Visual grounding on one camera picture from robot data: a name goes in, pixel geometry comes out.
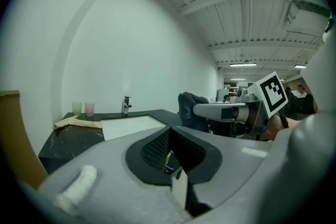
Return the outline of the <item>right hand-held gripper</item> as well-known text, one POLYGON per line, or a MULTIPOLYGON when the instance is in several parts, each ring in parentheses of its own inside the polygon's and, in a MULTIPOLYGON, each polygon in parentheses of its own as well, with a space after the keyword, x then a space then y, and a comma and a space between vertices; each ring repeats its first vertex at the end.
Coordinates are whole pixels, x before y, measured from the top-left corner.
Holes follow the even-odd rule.
POLYGON ((195 104, 193 113, 209 120, 236 120, 244 123, 246 134, 261 135, 277 115, 285 128, 288 121, 282 108, 288 103, 285 90, 276 72, 238 91, 237 104, 195 104))

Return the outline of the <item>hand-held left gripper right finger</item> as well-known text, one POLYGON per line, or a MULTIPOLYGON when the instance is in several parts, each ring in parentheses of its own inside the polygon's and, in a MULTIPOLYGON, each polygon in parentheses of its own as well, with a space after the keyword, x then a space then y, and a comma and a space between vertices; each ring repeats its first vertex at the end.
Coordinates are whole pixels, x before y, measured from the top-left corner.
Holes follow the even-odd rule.
POLYGON ((216 147, 222 161, 206 182, 189 183, 186 204, 171 224, 318 224, 336 222, 336 111, 319 112, 273 142, 204 135, 177 128, 216 147))

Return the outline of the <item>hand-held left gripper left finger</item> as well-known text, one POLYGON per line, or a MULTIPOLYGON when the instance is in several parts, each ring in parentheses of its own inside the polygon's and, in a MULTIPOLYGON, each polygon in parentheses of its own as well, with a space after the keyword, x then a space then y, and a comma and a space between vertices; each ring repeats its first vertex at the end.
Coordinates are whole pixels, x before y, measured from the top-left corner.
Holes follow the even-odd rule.
POLYGON ((148 185, 128 169, 125 154, 130 145, 160 128, 115 138, 89 148, 55 172, 40 186, 46 216, 52 224, 183 224, 191 216, 176 201, 170 187, 148 185), (71 216, 55 206, 62 193, 85 165, 98 171, 85 199, 71 216))

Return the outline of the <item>dark blue cloth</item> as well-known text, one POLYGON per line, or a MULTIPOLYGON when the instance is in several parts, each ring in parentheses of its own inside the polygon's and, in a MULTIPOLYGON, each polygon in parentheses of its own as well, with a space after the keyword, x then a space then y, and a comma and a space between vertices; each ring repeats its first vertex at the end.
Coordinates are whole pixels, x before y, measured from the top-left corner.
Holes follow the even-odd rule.
POLYGON ((193 106, 196 104, 209 104, 209 102, 205 97, 198 97, 189 92, 178 95, 179 116, 182 126, 209 133, 207 119, 193 113, 193 106))

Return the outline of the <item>chrome faucet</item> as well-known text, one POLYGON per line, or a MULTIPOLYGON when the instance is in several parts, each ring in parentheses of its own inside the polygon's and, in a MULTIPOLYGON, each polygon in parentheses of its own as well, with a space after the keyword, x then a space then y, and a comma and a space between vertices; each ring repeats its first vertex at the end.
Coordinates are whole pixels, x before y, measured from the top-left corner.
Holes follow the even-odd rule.
POLYGON ((123 105, 122 105, 122 114, 123 115, 128 115, 129 108, 132 107, 132 105, 129 102, 130 102, 130 97, 129 96, 124 96, 123 105))

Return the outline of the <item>person's right forearm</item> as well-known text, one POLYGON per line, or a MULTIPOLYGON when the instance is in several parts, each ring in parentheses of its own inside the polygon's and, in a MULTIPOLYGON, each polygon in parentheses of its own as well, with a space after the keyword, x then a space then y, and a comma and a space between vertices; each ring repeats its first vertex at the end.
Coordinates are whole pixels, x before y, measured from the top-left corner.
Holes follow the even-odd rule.
POLYGON ((267 129, 260 135, 261 141, 274 141, 277 134, 287 128, 295 128, 300 121, 286 118, 284 115, 274 114, 268 123, 267 129))

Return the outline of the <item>white rectangular sink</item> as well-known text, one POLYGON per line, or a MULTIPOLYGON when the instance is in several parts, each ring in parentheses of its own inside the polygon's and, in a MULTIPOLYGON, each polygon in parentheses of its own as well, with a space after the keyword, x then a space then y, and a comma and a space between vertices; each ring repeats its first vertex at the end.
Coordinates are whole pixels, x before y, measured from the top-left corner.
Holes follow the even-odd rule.
POLYGON ((105 141, 157 127, 165 127, 165 124, 151 116, 102 120, 102 131, 105 141))

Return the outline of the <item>black marble vanity counter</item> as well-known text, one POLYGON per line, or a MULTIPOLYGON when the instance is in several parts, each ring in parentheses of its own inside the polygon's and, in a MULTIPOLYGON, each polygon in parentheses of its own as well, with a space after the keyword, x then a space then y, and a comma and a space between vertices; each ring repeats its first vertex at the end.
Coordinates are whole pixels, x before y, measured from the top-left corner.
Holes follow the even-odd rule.
MULTIPOLYGON (((128 120, 148 116, 163 125, 181 125, 179 115, 163 109, 122 113, 96 113, 92 117, 82 114, 79 119, 85 121, 128 120)), ((53 130, 42 147, 38 158, 50 175, 90 147, 105 140, 103 129, 67 125, 53 130)))

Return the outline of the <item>beige wooden T-shaped tool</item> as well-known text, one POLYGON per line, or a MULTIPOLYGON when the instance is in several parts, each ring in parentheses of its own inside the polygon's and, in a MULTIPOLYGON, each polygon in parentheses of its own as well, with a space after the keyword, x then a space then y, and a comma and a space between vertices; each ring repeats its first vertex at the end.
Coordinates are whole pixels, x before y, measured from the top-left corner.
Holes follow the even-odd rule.
POLYGON ((65 127, 67 125, 73 125, 73 126, 80 126, 80 127, 90 127, 95 129, 101 129, 102 128, 102 122, 95 122, 95 121, 85 121, 78 119, 78 115, 63 119, 61 121, 58 121, 55 123, 52 127, 53 130, 60 129, 62 127, 65 127))

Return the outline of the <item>brown cardboard box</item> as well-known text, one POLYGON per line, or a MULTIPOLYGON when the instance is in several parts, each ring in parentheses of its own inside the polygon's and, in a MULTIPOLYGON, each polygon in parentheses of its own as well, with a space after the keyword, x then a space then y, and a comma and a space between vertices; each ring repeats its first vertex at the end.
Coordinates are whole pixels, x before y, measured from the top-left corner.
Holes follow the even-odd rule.
POLYGON ((48 174, 27 136, 18 91, 0 91, 0 150, 14 178, 37 190, 48 174))

